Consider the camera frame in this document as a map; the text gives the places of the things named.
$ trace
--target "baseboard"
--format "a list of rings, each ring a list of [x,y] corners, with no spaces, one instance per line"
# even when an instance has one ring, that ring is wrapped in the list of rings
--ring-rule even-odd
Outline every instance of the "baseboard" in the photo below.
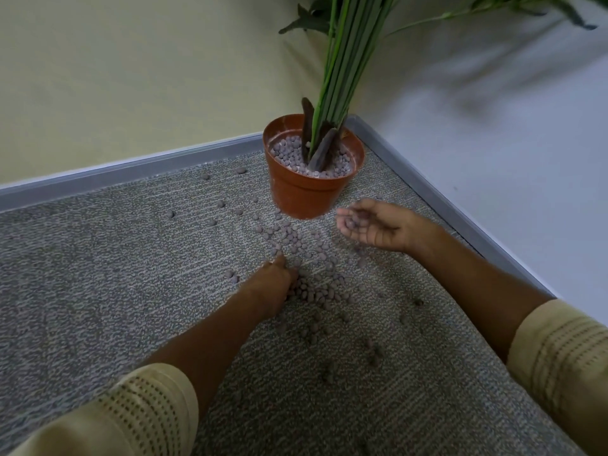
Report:
[[[384,140],[376,130],[364,122],[361,117],[349,115],[345,124],[484,258],[505,272],[551,294],[551,291],[433,187],[409,161]]]
[[[262,133],[0,185],[0,213],[261,151]]]

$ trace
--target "person's right arm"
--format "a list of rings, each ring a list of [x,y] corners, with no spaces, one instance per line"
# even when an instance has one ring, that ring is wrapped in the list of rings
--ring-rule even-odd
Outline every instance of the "person's right arm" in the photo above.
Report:
[[[339,208],[345,236],[403,252],[450,293],[509,371],[589,454],[608,454],[608,329],[502,272],[442,227],[398,205]]]

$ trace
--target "orange plastic pot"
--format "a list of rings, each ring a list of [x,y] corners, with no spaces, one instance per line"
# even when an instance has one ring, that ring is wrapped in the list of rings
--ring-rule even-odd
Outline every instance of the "orange plastic pot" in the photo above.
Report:
[[[327,213],[334,205],[355,174],[363,166],[365,149],[363,144],[349,130],[340,131],[340,142],[349,152],[353,171],[337,179],[319,179],[294,173],[284,167],[270,154],[270,149],[278,141],[288,136],[301,136],[304,114],[291,114],[271,121],[262,139],[268,163],[270,193],[280,210],[296,219],[313,219]]]

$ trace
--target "cream shirt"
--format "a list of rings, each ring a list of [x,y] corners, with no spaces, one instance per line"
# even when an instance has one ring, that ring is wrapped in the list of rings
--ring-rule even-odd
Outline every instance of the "cream shirt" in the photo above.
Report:
[[[549,301],[517,330],[507,368],[584,451],[608,455],[608,328]],[[11,456],[187,456],[197,426],[188,378],[154,364],[37,430]]]

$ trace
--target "textured carpet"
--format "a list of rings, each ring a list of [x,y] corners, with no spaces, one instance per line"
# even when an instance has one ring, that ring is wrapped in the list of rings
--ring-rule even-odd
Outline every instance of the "textured carpet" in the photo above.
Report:
[[[248,172],[235,174],[241,165]],[[368,152],[340,203],[377,194],[442,222]],[[225,270],[245,278],[269,256],[252,214],[268,227],[274,208],[258,153],[0,215],[0,453],[220,306],[235,290]],[[331,244],[327,254],[349,282],[339,292],[356,303],[323,312],[331,333],[316,345],[299,336],[314,304],[286,306],[285,334],[275,320],[259,326],[201,423],[194,454],[351,455],[362,440],[372,454],[582,454],[413,260],[369,250],[360,269],[331,214],[294,223],[306,245],[311,230]],[[304,268],[319,284],[331,281],[321,263]],[[426,303],[415,306],[415,297]],[[385,350],[379,367],[369,363],[367,337]],[[321,378],[327,360],[337,364],[333,384]]]

